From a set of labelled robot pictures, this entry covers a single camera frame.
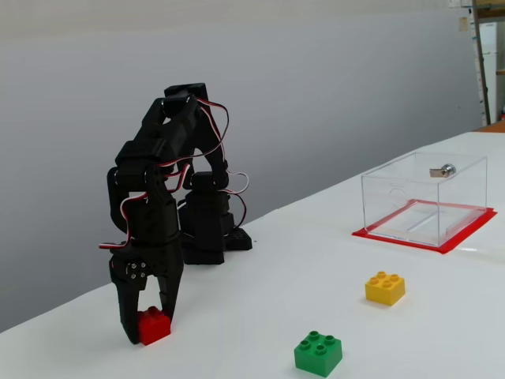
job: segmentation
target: white wall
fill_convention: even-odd
[[[106,172],[168,85],[229,107],[248,220],[480,126],[445,2],[162,3],[0,3],[0,330],[108,283]]]

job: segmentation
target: transparent acrylic box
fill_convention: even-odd
[[[448,163],[454,174],[430,176]],[[386,163],[361,176],[363,231],[440,247],[487,212],[487,175],[485,156],[415,152]]]

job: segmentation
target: red base plate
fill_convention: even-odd
[[[363,228],[363,229],[360,229],[359,231],[355,231],[353,233],[353,235],[356,235],[357,237],[376,239],[377,241],[396,243],[398,245],[417,247],[419,249],[438,251],[441,254],[445,254],[445,253],[448,253],[451,250],[455,249],[456,246],[458,246],[461,242],[465,241],[470,235],[472,235],[474,232],[478,231],[490,219],[492,219],[494,216],[496,216],[498,214],[498,212],[495,212],[494,208],[486,208],[486,212],[481,217],[479,217],[478,219],[476,219],[475,221],[473,221],[469,226],[467,226],[464,229],[462,229],[453,238],[451,238],[449,241],[445,242],[440,247],[426,246],[426,245],[422,245],[420,243],[401,241],[401,240],[398,240],[398,239],[385,238],[385,237],[380,237],[378,235],[371,235],[371,234],[369,234],[370,231],[374,230],[379,225],[382,225],[383,223],[385,223],[388,220],[392,219],[393,217],[395,217],[399,213],[405,211],[407,208],[411,207],[415,203],[428,203],[428,204],[431,204],[432,202],[431,201],[421,201],[421,200],[409,200],[404,207],[401,207],[399,210],[391,213],[389,216],[386,216],[383,219],[381,219],[381,220],[377,221],[376,223],[374,223],[373,225],[371,225],[368,228],[368,231],[366,231]],[[458,208],[468,208],[465,205],[456,205],[456,204],[444,204],[444,205],[458,207]]]
[[[170,318],[155,306],[138,312],[139,340],[144,345],[161,340],[170,334]]]

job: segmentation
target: white table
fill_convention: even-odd
[[[342,340],[335,379],[503,379],[505,134],[422,150],[489,157],[488,206],[499,214],[449,254],[352,237],[362,227],[355,177],[248,224],[253,250],[186,266],[167,338],[131,345],[109,284],[0,334],[0,378],[310,378],[293,349],[315,329]],[[365,300],[380,270],[406,279],[393,307]],[[159,304],[149,283],[140,309]]]

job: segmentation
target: robotic arm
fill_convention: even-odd
[[[166,89],[107,175],[110,217],[127,237],[122,244],[100,247],[113,254],[110,277],[118,290],[121,323],[132,343],[149,344],[170,333],[184,261],[219,264],[224,250],[252,248],[250,237],[234,227],[228,212],[229,195],[223,192],[229,180],[227,162],[208,104],[205,84]],[[195,173],[196,148],[211,172]],[[165,186],[175,165],[181,186],[191,190],[179,215],[174,191]],[[139,293],[150,275],[159,282],[162,313],[152,308],[137,312]]]

